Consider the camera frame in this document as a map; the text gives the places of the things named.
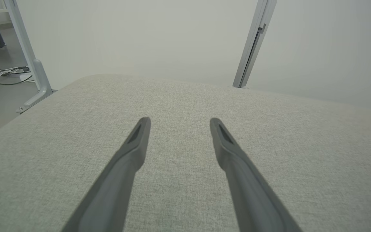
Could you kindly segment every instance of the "metal post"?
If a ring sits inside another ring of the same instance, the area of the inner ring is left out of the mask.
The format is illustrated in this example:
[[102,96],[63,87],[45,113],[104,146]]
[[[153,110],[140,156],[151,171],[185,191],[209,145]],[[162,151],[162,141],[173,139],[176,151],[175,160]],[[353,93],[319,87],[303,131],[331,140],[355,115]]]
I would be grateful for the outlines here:
[[33,105],[37,104],[42,99],[52,94],[52,89],[48,81],[47,75],[45,74],[42,63],[35,58],[34,51],[31,47],[27,32],[25,30],[24,22],[22,21],[21,14],[18,9],[16,0],[4,0],[6,7],[9,12],[9,16],[14,26],[16,35],[21,44],[22,51],[24,52],[25,59],[29,65],[29,68],[34,76],[35,84],[38,88],[38,94],[29,99],[23,106],[19,107],[16,112],[22,113],[28,110]]
[[257,2],[253,22],[233,82],[233,86],[236,88],[246,87],[276,3],[277,0],[259,0]]

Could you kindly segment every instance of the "floor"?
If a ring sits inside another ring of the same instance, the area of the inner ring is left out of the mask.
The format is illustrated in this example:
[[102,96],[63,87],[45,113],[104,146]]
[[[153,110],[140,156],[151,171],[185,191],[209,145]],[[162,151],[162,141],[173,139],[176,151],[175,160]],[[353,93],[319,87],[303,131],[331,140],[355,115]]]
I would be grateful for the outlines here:
[[[0,69],[25,66],[27,62],[13,28],[1,30],[6,43],[0,49]],[[18,77],[1,77],[0,83],[19,82]],[[19,116],[15,110],[37,93],[35,83],[24,82],[18,85],[0,85],[0,128]]]

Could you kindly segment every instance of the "gray fabric cushion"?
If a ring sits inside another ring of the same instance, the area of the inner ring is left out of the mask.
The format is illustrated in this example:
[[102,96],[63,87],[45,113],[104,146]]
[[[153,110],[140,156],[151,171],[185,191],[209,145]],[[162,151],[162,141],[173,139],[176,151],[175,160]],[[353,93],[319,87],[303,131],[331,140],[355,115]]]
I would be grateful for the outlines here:
[[125,231],[238,231],[220,118],[304,231],[371,231],[371,110],[119,75],[82,78],[0,129],[0,231],[58,231],[143,116]]

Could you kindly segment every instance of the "white panel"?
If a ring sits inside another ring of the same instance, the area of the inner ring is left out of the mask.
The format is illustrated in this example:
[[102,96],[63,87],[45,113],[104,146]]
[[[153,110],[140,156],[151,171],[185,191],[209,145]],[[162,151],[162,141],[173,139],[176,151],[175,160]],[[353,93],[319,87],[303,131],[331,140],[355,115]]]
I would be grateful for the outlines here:
[[247,87],[371,107],[371,1],[279,0]]
[[231,85],[255,0],[17,0],[59,89],[119,73]]

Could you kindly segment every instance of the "gray floor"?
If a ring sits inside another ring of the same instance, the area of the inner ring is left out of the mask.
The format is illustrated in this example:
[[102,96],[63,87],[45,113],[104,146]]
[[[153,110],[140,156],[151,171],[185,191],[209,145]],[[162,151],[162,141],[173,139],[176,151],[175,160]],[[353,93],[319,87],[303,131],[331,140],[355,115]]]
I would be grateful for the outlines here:
[[[6,46],[0,49],[0,69],[25,66],[27,62],[13,28],[1,30]],[[0,83],[19,82],[17,77],[1,77]],[[15,109],[37,93],[34,83],[24,82],[18,85],[0,85],[0,128],[15,119],[19,114]]]

